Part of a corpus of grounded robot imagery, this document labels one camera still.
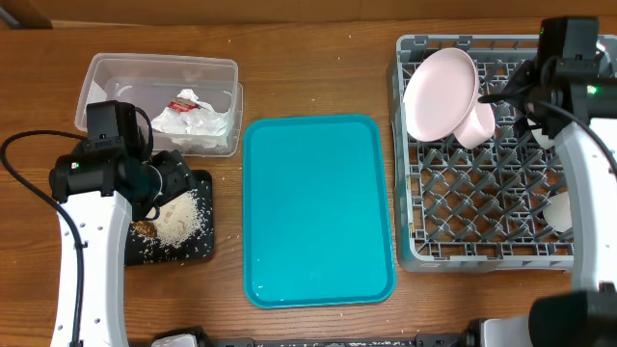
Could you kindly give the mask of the grey-green ceramic bowl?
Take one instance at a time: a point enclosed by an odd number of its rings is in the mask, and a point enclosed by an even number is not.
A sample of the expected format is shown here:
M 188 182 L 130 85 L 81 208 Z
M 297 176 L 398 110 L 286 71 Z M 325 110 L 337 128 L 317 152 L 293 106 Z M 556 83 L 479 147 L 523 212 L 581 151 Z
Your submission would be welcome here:
M 536 122 L 528 119 L 527 124 L 533 138 L 540 147 L 542 147 L 543 149 L 550 149 L 554 147 L 554 140 L 551 140 L 548 135 L 544 135 L 542 132 L 542 128 L 539 127 Z

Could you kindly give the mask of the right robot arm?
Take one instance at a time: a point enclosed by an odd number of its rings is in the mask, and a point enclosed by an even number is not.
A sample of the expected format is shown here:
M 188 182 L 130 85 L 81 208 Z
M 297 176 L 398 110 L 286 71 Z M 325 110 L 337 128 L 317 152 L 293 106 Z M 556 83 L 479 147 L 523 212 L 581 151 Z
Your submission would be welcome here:
M 573 290 L 536 300 L 526 316 L 488 319 L 475 346 L 613 346 L 616 343 L 616 81 L 595 60 L 533 60 L 488 101 L 536 120 L 563 165 L 575 241 Z

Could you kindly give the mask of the white napkin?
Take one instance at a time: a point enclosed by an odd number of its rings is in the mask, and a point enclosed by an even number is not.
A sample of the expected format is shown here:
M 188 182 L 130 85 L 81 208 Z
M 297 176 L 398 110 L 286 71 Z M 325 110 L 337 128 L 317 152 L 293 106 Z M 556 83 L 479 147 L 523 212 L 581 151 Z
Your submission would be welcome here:
M 178 113 L 168 105 L 161 114 L 151 121 L 154 130 L 159 133 L 172 134 L 171 140 L 180 146 L 200 146 L 204 148 L 225 147 L 228 133 L 232 126 L 230 109 L 216 111 L 213 106 L 199 97 L 192 89 L 183 89 L 176 97 L 190 99 L 201 108 Z

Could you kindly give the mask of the large white plate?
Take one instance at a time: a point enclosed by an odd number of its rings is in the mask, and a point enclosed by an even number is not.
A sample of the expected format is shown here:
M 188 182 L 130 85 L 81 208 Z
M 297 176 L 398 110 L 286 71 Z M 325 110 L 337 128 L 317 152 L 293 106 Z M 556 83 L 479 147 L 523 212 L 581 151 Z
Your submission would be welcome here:
M 468 53 L 439 50 L 412 74 L 403 95 L 407 132 L 421 142 L 452 134 L 468 117 L 478 95 L 478 71 Z

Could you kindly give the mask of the brown food scrap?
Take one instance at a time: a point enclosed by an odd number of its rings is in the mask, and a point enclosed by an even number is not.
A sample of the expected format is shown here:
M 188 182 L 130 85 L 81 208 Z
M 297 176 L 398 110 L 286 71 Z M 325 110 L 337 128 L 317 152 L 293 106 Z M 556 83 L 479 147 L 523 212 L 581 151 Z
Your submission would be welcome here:
M 133 223 L 132 227 L 137 234 L 142 235 L 146 238 L 156 238 L 157 237 L 156 227 L 153 223 L 149 221 L 141 221 L 141 222 Z

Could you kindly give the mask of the pink bowl with crumbs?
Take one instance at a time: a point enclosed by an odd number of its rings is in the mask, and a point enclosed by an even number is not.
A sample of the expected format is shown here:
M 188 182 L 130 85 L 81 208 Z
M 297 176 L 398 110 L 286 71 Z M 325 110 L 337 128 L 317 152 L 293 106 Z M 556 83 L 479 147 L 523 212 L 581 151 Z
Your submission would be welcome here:
M 454 137 L 465 148 L 473 149 L 491 139 L 496 121 L 490 104 L 477 103 L 464 122 L 454 131 Z

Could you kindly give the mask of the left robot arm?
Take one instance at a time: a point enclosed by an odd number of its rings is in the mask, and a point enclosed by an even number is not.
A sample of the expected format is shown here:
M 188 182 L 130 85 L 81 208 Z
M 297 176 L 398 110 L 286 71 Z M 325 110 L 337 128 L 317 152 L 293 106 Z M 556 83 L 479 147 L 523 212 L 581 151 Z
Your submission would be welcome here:
M 50 174 L 60 204 L 61 270 L 52 343 L 125 346 L 124 258 L 127 233 L 155 206 L 193 188 L 176 150 L 144 163 L 121 149 L 60 157 Z

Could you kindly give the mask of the red snack wrapper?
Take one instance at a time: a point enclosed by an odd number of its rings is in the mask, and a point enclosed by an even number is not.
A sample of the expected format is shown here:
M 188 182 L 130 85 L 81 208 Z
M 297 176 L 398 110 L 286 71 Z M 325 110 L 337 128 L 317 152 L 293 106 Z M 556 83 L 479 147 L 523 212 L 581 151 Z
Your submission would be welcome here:
M 184 113 L 194 109 L 200 109 L 201 106 L 198 103 L 191 101 L 190 99 L 175 97 L 170 100 L 168 108 L 178 113 Z

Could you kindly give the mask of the small white cup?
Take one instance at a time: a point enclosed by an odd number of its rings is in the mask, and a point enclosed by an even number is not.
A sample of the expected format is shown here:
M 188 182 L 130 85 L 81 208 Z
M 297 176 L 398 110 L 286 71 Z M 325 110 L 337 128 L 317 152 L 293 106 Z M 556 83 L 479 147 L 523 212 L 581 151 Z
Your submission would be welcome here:
M 547 224 L 557 232 L 568 231 L 573 225 L 569 193 L 559 193 L 550 197 L 549 205 L 544 209 L 543 215 Z

